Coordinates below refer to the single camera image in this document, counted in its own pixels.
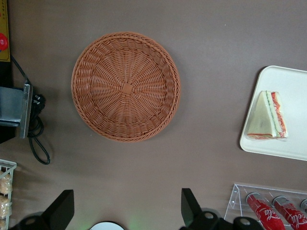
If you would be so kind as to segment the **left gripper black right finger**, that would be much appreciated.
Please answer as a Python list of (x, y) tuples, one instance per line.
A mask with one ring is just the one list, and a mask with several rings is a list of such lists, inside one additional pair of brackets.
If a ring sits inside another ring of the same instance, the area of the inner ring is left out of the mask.
[(215, 230), (219, 222), (214, 212), (202, 210), (190, 188), (181, 190), (181, 215), (188, 230)]

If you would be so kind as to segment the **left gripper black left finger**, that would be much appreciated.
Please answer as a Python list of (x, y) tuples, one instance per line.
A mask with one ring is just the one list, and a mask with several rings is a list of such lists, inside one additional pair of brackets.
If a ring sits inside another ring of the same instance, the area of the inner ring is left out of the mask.
[(65, 230), (74, 216), (74, 191), (64, 190), (41, 214), (21, 221), (22, 230)]

